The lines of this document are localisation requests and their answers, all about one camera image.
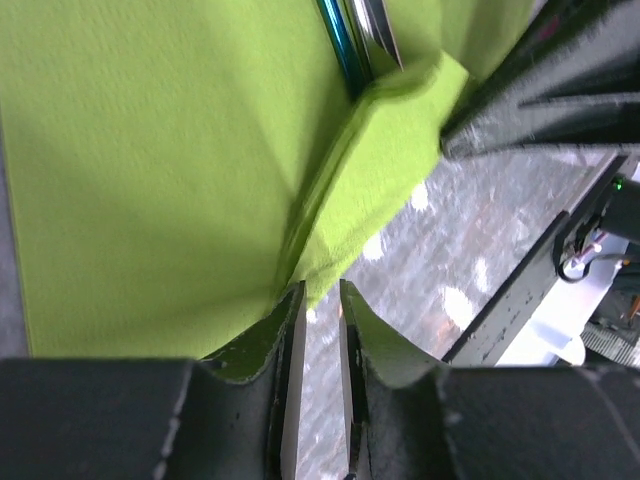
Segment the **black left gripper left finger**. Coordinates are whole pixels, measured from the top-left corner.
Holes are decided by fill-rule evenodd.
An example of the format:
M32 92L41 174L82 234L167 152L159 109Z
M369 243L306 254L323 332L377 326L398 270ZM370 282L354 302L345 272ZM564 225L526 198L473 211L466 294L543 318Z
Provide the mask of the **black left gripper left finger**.
M201 359L5 359L5 479L291 479L306 286Z

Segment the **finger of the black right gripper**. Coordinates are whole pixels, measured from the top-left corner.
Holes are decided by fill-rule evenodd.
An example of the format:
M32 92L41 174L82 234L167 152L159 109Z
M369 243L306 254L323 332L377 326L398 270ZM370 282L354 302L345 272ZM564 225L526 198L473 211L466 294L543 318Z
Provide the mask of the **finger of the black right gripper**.
M639 149L637 94L579 95L487 106L443 131L451 159L526 149Z
M496 71L451 118L565 96L639 96L639 4L549 1Z

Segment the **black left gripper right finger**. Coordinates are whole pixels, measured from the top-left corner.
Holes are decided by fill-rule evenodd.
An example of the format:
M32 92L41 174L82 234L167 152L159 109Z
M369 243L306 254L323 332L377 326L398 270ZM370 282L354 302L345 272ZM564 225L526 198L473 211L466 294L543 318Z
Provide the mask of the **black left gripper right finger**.
M635 479L639 373L453 367L340 284L351 479Z

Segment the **silver table knife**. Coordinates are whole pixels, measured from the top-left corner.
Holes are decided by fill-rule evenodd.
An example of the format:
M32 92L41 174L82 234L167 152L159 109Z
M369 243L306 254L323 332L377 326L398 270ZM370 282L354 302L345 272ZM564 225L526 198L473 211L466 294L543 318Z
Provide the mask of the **silver table knife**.
M348 0L347 16L364 71L378 78L403 69L386 4L383 0Z

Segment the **blue metallic fork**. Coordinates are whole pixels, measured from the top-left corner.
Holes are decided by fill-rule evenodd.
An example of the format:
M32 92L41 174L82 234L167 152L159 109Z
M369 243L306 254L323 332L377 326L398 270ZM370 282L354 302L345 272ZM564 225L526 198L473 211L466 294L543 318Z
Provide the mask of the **blue metallic fork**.
M343 74L348 93L352 100L357 100L371 83L372 76L364 60L364 54L358 48L346 2L317 0L316 5Z

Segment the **green paper napkin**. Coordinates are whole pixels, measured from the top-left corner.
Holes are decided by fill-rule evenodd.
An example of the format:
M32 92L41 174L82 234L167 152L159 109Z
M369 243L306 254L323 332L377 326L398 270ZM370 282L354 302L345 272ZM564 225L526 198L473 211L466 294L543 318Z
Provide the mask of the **green paper napkin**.
M528 1L391 1L352 100L313 1L5 1L1 125L30 352L203 356L320 300L433 170Z

